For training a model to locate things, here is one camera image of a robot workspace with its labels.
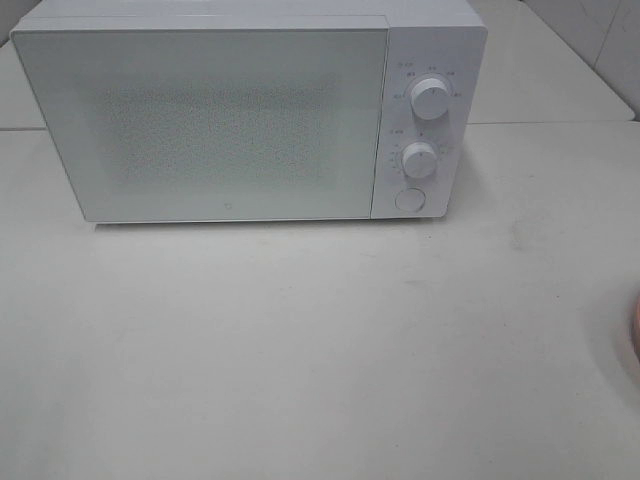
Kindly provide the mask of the pink round plate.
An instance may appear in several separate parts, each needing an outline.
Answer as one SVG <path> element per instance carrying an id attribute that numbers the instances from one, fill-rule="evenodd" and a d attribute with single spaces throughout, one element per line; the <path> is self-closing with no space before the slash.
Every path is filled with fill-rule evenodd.
<path id="1" fill-rule="evenodd" d="M 632 303 L 629 319 L 629 339 L 637 361 L 640 360 L 640 297 L 636 296 Z"/>

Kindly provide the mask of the upper white power knob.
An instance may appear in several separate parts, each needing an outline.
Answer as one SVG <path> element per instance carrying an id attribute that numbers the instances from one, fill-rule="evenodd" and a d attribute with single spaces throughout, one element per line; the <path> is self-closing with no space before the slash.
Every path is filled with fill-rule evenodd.
<path id="1" fill-rule="evenodd" d="M 421 120 L 435 120 L 444 115 L 450 100 L 451 88 L 442 77 L 424 77 L 410 90 L 412 111 Z"/>

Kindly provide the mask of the lower white timer knob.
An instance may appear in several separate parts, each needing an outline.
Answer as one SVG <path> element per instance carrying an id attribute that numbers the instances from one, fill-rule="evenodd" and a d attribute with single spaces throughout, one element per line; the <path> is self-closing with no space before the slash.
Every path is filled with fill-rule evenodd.
<path id="1" fill-rule="evenodd" d="M 401 163 L 407 177 L 423 179 L 435 172 L 438 154 L 430 143 L 414 142 L 402 151 Z"/>

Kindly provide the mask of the round white door button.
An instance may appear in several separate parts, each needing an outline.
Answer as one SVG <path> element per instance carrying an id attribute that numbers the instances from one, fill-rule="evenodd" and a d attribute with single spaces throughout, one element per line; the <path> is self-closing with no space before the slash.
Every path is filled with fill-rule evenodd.
<path id="1" fill-rule="evenodd" d="M 425 193 L 418 188 L 407 188 L 395 197 L 395 206 L 403 212 L 420 212 L 426 203 Z"/>

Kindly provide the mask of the white microwave door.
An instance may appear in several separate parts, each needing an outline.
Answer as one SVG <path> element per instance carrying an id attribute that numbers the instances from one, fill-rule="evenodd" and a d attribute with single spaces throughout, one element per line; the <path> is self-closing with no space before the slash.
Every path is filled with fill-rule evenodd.
<path id="1" fill-rule="evenodd" d="M 371 213 L 381 16 L 33 18 L 12 40 L 87 221 Z"/>

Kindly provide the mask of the white microwave oven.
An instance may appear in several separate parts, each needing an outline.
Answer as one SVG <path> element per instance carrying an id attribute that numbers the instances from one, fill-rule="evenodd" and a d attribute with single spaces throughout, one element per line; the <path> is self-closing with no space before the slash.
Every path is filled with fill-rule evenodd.
<path id="1" fill-rule="evenodd" d="M 43 1 L 21 18 L 56 17 L 284 17 L 381 16 L 388 44 L 381 100 L 371 213 L 359 219 L 439 218 L 449 203 L 487 40 L 487 28 L 465 1 Z M 421 120 L 410 90 L 427 76 L 451 88 L 448 111 Z M 423 179 L 407 177 L 401 154 L 414 142 L 430 143 L 437 168 Z M 396 195 L 418 188 L 426 195 L 417 213 L 396 208 Z"/>

